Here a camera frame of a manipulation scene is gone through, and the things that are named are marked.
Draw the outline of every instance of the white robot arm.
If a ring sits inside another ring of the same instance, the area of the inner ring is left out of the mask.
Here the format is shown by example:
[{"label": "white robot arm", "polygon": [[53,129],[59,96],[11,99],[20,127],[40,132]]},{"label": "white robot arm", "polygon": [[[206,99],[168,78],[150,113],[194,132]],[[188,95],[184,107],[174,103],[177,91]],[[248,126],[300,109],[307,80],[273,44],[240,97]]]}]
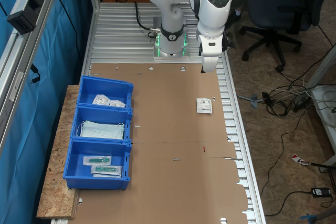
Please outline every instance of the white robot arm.
[{"label": "white robot arm", "polygon": [[204,72],[216,68],[222,54],[222,41],[230,8],[237,8],[245,0],[190,0],[190,6],[198,16],[196,38],[200,44]]},{"label": "white robot arm", "polygon": [[150,0],[161,11],[162,26],[151,29],[158,32],[160,45],[166,54],[175,55],[186,47],[183,30],[183,12],[177,5],[190,4],[199,19],[196,38],[200,44],[203,71],[213,71],[222,54],[224,26],[230,8],[243,4],[244,0]]}]

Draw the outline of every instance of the syringe package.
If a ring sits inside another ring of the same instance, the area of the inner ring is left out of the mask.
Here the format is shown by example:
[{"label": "syringe package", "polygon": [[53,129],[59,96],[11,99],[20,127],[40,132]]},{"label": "syringe package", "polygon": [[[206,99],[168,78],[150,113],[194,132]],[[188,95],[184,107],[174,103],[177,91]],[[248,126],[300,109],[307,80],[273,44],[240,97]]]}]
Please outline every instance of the syringe package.
[{"label": "syringe package", "polygon": [[112,156],[86,156],[83,165],[110,165]]},{"label": "syringe package", "polygon": [[119,165],[92,165],[91,174],[109,174],[121,176],[122,167]]}]

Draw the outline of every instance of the chair wheel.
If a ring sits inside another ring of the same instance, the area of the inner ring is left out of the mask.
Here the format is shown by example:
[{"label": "chair wheel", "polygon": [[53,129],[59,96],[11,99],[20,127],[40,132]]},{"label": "chair wheel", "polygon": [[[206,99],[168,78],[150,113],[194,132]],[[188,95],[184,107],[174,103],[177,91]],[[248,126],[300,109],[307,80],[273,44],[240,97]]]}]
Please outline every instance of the chair wheel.
[{"label": "chair wheel", "polygon": [[242,56],[242,60],[243,61],[248,61],[249,59],[249,55],[247,53],[244,53],[243,56]]},{"label": "chair wheel", "polygon": [[278,73],[281,73],[283,70],[284,70],[284,67],[282,65],[278,65],[277,67],[275,67],[275,70],[278,72]]},{"label": "chair wheel", "polygon": [[240,34],[240,35],[245,35],[245,33],[246,33],[245,30],[243,30],[243,29],[240,29],[240,30],[239,30],[239,34]]},{"label": "chair wheel", "polygon": [[301,50],[301,46],[296,46],[293,49],[293,52],[299,52]]}]

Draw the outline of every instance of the white label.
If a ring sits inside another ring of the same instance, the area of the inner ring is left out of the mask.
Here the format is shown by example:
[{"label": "white label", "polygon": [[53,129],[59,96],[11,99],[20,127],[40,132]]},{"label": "white label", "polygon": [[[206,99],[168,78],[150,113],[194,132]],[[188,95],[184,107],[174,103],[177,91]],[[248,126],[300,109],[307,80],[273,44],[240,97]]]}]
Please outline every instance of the white label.
[{"label": "white label", "polygon": [[310,165],[310,162],[306,162],[303,159],[301,159],[300,157],[298,157],[297,155],[294,154],[294,156],[292,157],[292,160],[294,160],[296,163],[301,164],[301,165]]},{"label": "white label", "polygon": [[110,99],[103,94],[97,94],[92,104],[108,106],[110,104]]},{"label": "white label", "polygon": [[196,98],[197,113],[212,114],[212,104],[210,99]]},{"label": "white label", "polygon": [[110,106],[113,106],[113,107],[120,107],[120,108],[125,108],[125,107],[126,107],[126,104],[124,104],[123,102],[118,101],[118,100],[111,100],[111,101],[110,101]]},{"label": "white label", "polygon": [[20,86],[20,83],[21,83],[21,80],[22,80],[22,77],[23,77],[23,72],[19,72],[19,74],[17,75],[16,79],[15,79],[15,82],[14,82],[14,87],[10,93],[10,96],[9,96],[9,99],[14,102],[14,99],[16,97],[16,93],[19,89],[19,86]]}]

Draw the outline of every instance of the green syringe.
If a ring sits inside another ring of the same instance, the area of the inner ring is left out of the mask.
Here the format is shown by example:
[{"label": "green syringe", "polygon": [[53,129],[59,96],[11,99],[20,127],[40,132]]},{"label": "green syringe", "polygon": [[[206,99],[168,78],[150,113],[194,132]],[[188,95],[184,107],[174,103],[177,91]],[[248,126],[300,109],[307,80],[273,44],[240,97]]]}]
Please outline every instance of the green syringe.
[{"label": "green syringe", "polygon": [[108,163],[110,162],[110,158],[108,157],[100,157],[100,158],[90,158],[89,163]]},{"label": "green syringe", "polygon": [[115,167],[102,167],[102,166],[97,166],[96,167],[96,172],[116,172],[117,168]]}]

